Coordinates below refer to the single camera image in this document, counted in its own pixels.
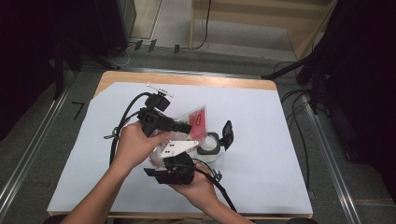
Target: metal frame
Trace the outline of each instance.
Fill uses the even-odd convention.
[[[26,148],[25,152],[23,153],[20,162],[18,163],[17,167],[15,168],[14,172],[12,173],[11,177],[9,178],[8,182],[5,184],[3,190],[0,194],[0,223],[2,222],[3,218],[6,216],[7,210],[11,205],[12,201],[14,200],[17,192],[23,182],[23,179],[26,177],[27,173],[29,172],[30,167],[32,166],[35,156],[37,155],[41,145],[43,144],[47,133],[52,126],[53,121],[55,121],[59,111],[61,110],[64,100],[67,96],[68,90],[70,86],[75,81],[76,76],[72,75],[69,84],[65,87],[62,94],[58,97],[58,100],[53,101],[51,106],[49,107],[49,111],[47,112],[46,116],[44,117],[43,121],[41,121],[40,126],[38,127],[37,131],[35,132],[34,137],[32,138],[29,146]]]
[[[308,102],[306,96],[303,96],[303,100],[304,102]],[[355,203],[353,202],[352,196],[350,195],[347,188],[347,184],[341,174],[340,169],[338,168],[334,155],[332,154],[332,147],[327,141],[326,134],[322,129],[320,121],[318,120],[318,115],[315,115],[309,106],[305,108],[305,111],[311,121],[312,127],[318,135],[319,146],[322,149],[323,158],[329,169],[338,199],[340,200],[340,203],[344,209],[346,220],[349,224],[360,224],[361,219],[359,217]]]

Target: white table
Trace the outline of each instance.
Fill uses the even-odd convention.
[[[164,112],[169,117],[206,105],[210,132],[221,134],[225,122],[232,121],[233,144],[227,152],[222,149],[211,165],[223,174],[220,184],[239,213],[252,219],[312,217],[275,83],[121,72],[103,75],[49,204],[51,215],[70,212],[105,173],[111,140],[104,136],[111,134],[137,94],[154,92],[146,87],[148,81],[174,93]],[[144,101],[136,102],[131,113],[143,107]],[[205,217],[183,196],[148,177],[143,168],[151,168],[148,161],[126,178],[110,217]],[[225,202],[219,192],[218,196]]]

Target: white paper sheet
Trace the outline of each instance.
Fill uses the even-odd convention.
[[[206,105],[207,129],[221,135],[229,119],[234,141],[221,149],[211,165],[223,174],[236,209],[245,214],[312,214],[300,166],[276,91],[159,85],[175,97],[164,114],[173,118]],[[70,154],[49,212],[71,211],[93,188],[108,167],[111,139],[127,105],[152,89],[141,83],[114,83],[92,99],[77,142]],[[131,114],[144,106],[136,102]],[[200,213],[166,185],[136,167],[125,180],[111,212]]]

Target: hand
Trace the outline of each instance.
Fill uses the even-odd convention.
[[[210,171],[200,163],[197,163],[196,167],[210,174]],[[194,173],[194,179],[189,185],[169,186],[178,193],[184,195],[192,205],[201,210],[205,210],[206,205],[219,202],[213,184],[203,174],[196,171]]]
[[[120,141],[112,166],[117,166],[124,175],[128,175],[136,165],[142,163],[149,156],[149,153],[168,137],[169,133],[159,133],[152,137],[146,137],[139,121],[125,126],[120,134]]]

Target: wooden table edge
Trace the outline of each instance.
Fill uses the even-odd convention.
[[[107,71],[102,75],[96,89],[97,96],[115,82],[134,82],[134,83],[157,83],[157,84],[176,84],[194,85],[223,88],[246,88],[257,90],[276,91],[276,84],[271,80],[245,79],[237,77],[210,77],[196,75],[178,75],[162,73],[139,73],[139,72],[118,72]]]

